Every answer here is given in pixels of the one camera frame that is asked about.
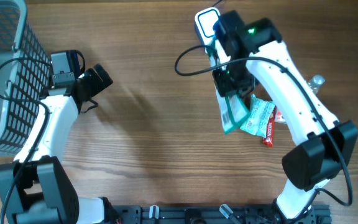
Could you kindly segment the green white 3M package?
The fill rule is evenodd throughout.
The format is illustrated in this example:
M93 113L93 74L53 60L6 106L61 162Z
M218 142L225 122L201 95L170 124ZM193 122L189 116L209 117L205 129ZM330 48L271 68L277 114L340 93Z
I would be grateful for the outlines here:
M205 52L208 54L209 63L213 67L221 62L230 61L230 57L226 55L218 40L212 40L209 45L214 47L218 53L218 58L214 58L213 51L208 49ZM217 87L215 87L216 98L221 114L222 127L225 134L231 133L233 130L242 126L249 115L249 110L239 97L239 95L222 97Z

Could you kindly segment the light green wipes packet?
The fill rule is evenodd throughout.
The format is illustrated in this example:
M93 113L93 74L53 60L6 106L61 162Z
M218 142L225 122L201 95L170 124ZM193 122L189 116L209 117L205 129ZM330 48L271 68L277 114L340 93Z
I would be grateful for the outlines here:
M240 127L241 130L255 136L266 137L270 115L275 109L275 103L251 96L250 112Z

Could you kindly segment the red snack stick packet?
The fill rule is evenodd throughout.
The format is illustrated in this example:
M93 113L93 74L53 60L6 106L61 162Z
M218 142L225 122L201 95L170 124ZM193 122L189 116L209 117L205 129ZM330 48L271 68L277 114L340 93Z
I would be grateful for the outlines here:
M274 123L275 123L275 115L276 115L276 108L273 109L272 113L270 114L267 129L266 129L266 136L263 138L262 143L268 147L273 147L273 134L274 134Z

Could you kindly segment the yellow dish soap bottle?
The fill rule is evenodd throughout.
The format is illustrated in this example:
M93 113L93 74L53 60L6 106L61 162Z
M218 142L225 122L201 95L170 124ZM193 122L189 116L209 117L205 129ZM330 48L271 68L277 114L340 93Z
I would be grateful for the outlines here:
M312 92L316 95L321 86L325 83L325 79L322 75L315 75L308 81L308 86Z

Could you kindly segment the red juice carton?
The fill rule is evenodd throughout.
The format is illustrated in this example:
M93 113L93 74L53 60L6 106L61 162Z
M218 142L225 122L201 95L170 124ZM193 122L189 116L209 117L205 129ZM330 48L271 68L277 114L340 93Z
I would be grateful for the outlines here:
M277 107L275 107L275 122L282 123L282 124L286 123L285 118L283 117L281 111Z

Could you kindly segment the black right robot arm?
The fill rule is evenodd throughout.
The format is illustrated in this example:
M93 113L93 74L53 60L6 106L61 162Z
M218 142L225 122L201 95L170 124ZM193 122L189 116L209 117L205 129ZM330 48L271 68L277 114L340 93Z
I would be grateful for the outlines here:
M296 222L327 182L348 174L358 130L351 121L340 122L312 92L270 19L246 24L230 11L213 22L213 32L216 55L229 57L213 70L219 94L245 93L259 82L285 118L295 147L282 159L288 180L276 204L283 219Z

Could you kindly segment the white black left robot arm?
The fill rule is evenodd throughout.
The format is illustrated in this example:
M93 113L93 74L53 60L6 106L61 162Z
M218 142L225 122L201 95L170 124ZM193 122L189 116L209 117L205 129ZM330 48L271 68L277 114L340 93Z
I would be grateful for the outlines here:
M76 77L56 73L41 91L39 113L23 148L0 165L0 223L116 223L106 197L79 197L61 159L81 106L113 83L101 64Z

